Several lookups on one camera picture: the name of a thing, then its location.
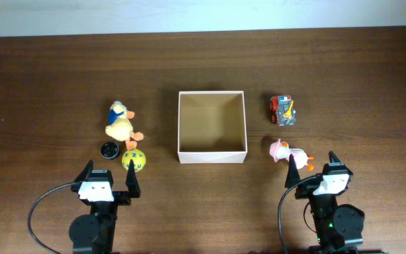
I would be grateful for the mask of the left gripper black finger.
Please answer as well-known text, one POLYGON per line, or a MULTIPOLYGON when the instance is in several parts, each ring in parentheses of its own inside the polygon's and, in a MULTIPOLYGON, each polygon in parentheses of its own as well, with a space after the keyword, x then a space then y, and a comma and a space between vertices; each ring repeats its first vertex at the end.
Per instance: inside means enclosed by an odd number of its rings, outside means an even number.
POLYGON ((141 193, 140 185, 135 174, 135 165, 132 160, 128 164, 128 172, 125 180, 129 193, 141 193))
POLYGON ((85 166, 85 168, 75 178, 74 183, 82 183, 89 178, 90 173, 93 170, 93 160, 91 159, 85 166))

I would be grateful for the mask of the black round cap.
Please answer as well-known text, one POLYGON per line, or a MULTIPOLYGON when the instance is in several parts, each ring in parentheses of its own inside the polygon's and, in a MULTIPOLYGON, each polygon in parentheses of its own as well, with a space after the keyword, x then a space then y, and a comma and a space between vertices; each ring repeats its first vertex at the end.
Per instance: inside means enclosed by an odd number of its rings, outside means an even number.
POLYGON ((115 159, 120 154, 120 148, 115 142, 106 142, 100 148, 100 154, 104 159, 115 159))

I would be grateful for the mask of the yellow plush duck blue scarf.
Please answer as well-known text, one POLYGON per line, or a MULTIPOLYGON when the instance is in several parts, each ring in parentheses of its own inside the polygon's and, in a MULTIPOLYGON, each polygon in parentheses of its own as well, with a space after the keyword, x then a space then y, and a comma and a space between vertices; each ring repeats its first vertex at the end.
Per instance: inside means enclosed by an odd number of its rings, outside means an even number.
POLYGON ((128 150, 137 148, 137 142, 144 139, 144 134, 135 132, 130 120, 135 118, 135 112, 130 111, 120 101, 115 101, 109 110, 105 134, 114 140, 124 142, 128 150))

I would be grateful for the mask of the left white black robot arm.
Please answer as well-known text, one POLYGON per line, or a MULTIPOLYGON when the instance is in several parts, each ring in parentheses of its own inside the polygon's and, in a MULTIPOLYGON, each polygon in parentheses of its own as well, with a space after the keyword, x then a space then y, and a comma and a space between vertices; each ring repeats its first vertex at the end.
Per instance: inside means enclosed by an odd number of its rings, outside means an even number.
POLYGON ((114 191, 111 171, 94 169, 93 165, 90 160, 70 188, 90 207, 89 214, 80 215, 69 227, 74 253, 111 253, 118 208, 131 205, 141 194, 132 161, 128 163, 125 191, 114 191))

